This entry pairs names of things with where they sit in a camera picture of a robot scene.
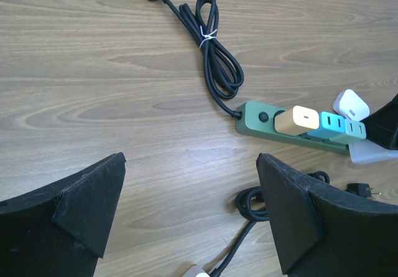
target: black power cable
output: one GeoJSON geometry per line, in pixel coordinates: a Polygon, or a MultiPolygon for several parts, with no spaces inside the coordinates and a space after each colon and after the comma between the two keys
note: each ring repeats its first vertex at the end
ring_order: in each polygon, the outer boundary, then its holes
{"type": "Polygon", "coordinates": [[[239,87],[243,84],[244,74],[239,62],[216,38],[219,19],[216,0],[197,0],[195,15],[186,3],[177,9],[170,0],[162,1],[171,8],[197,45],[200,46],[203,54],[206,86],[211,97],[221,109],[233,118],[240,120],[242,113],[228,108],[222,101],[236,96],[239,87]],[[210,5],[207,22],[204,22],[201,15],[201,9],[205,4],[210,5]]]}
{"type": "MultiPolygon", "coordinates": [[[[323,171],[317,171],[315,173],[309,174],[309,176],[312,176],[319,181],[326,182],[327,184],[330,184],[330,178],[329,175],[323,171]]],[[[245,228],[242,230],[242,232],[239,234],[237,237],[235,243],[233,244],[231,250],[228,252],[227,256],[223,260],[223,262],[220,264],[218,268],[215,268],[211,273],[210,277],[219,277],[222,272],[225,270],[225,268],[229,265],[231,262],[232,258],[234,257],[235,253],[237,252],[239,246],[242,244],[244,238],[246,238],[246,235],[250,232],[250,230],[255,226],[257,222],[264,222],[268,221],[268,211],[266,208],[263,208],[261,210],[253,210],[251,207],[251,202],[255,199],[256,201],[264,201],[264,198],[262,196],[262,190],[261,187],[253,187],[250,189],[243,190],[240,192],[236,198],[235,198],[235,206],[238,209],[239,213],[242,215],[242,217],[246,218],[249,220],[249,222],[246,224],[245,228]]]]}

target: power socket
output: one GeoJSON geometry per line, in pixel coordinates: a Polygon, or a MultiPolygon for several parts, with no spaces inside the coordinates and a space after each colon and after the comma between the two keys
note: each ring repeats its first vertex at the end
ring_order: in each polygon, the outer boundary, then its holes
{"type": "Polygon", "coordinates": [[[182,277],[210,277],[202,268],[195,265],[192,266],[182,277]]]}
{"type": "Polygon", "coordinates": [[[341,144],[352,144],[366,139],[366,127],[360,121],[344,120],[345,132],[329,140],[341,144]]]}
{"type": "Polygon", "coordinates": [[[316,139],[306,139],[302,135],[291,136],[278,133],[274,127],[274,116],[286,111],[285,108],[264,104],[259,101],[247,101],[237,111],[242,112],[242,118],[236,120],[235,124],[236,131],[239,134],[338,154],[349,154],[348,146],[345,144],[326,143],[316,139]]]}

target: electrical outlet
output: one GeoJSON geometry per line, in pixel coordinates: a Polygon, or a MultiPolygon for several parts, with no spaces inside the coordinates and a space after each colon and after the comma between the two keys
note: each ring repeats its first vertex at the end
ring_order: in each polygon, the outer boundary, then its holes
{"type": "Polygon", "coordinates": [[[345,132],[329,140],[341,144],[352,144],[366,139],[366,127],[363,123],[353,120],[344,120],[345,132]]]}
{"type": "Polygon", "coordinates": [[[268,105],[259,101],[247,101],[238,108],[242,112],[242,118],[236,120],[236,131],[239,134],[263,138],[283,143],[290,143],[307,148],[331,151],[338,154],[349,154],[347,145],[339,143],[325,143],[306,139],[303,136],[291,136],[278,133],[274,127],[274,116],[286,111],[285,108],[268,105]]]}
{"type": "Polygon", "coordinates": [[[307,134],[311,137],[330,139],[344,133],[344,131],[344,118],[341,115],[324,111],[319,113],[319,128],[315,131],[309,131],[307,134]]]}

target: green power strip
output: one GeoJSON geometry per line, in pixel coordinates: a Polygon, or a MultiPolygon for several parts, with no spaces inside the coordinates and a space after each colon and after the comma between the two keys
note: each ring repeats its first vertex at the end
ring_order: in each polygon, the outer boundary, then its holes
{"type": "Polygon", "coordinates": [[[277,112],[285,110],[285,108],[260,103],[259,101],[247,101],[237,110],[242,112],[243,116],[240,120],[236,120],[236,131],[246,136],[290,143],[322,151],[331,151],[337,154],[349,154],[347,145],[326,143],[324,141],[307,139],[302,136],[290,136],[278,133],[274,128],[274,116],[277,112]],[[269,117],[266,122],[262,122],[259,118],[260,113],[263,112],[267,113],[269,117]]]}

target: power strip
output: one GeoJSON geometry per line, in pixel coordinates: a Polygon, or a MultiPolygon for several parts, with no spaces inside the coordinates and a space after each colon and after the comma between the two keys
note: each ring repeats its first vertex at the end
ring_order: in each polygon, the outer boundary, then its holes
{"type": "Polygon", "coordinates": [[[290,136],[278,133],[274,128],[274,116],[285,110],[285,108],[259,101],[247,101],[237,110],[242,113],[242,118],[236,120],[236,131],[246,136],[305,146],[337,154],[349,154],[348,146],[344,144],[331,143],[319,139],[307,139],[301,135],[290,136]]]}
{"type": "Polygon", "coordinates": [[[202,268],[195,265],[191,267],[182,277],[210,277],[202,268]]]}

